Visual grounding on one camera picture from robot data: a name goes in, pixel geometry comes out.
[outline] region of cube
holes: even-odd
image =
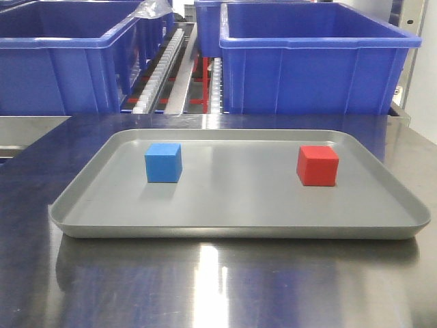
[[[148,182],[177,182],[182,173],[180,143],[153,143],[145,153]]]
[[[329,146],[301,146],[297,174],[304,186],[335,186],[339,157]]]

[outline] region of blue plastic bin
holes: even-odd
[[[145,68],[137,2],[33,1],[0,11],[0,115],[119,113]]]
[[[408,49],[420,44],[340,3],[224,3],[225,110],[387,114]]]
[[[308,2],[305,0],[285,0],[287,2]],[[254,0],[195,0],[196,20],[200,49],[203,57],[221,57],[220,5],[232,2],[254,2]]]

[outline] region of stainless steel table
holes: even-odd
[[[46,207],[129,128],[327,128],[431,210],[406,241],[63,236]],[[0,327],[437,327],[437,146],[392,117],[74,116],[0,168]]]

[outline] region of bin rim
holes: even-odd
[[[9,10],[14,10],[21,6],[32,5],[33,3],[108,3],[105,0],[32,0],[10,8],[1,8],[0,13]],[[136,1],[110,1],[111,3],[126,3]],[[2,38],[0,37],[0,49],[104,49],[109,48],[115,41],[119,39],[126,31],[128,31],[141,18],[134,17],[133,10],[125,18],[116,25],[108,29],[99,38]]]
[[[282,3],[278,1],[260,1],[261,3]],[[381,38],[231,38],[229,37],[228,5],[238,3],[222,3],[220,17],[220,47],[222,49],[362,49],[362,48],[419,48],[422,38],[400,29],[379,18],[370,17],[343,3],[299,3],[292,5],[331,5],[347,8],[360,16],[369,19],[397,33],[399,37]]]

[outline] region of white wall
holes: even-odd
[[[405,110],[410,127],[437,144],[437,0],[428,0],[422,38]]]

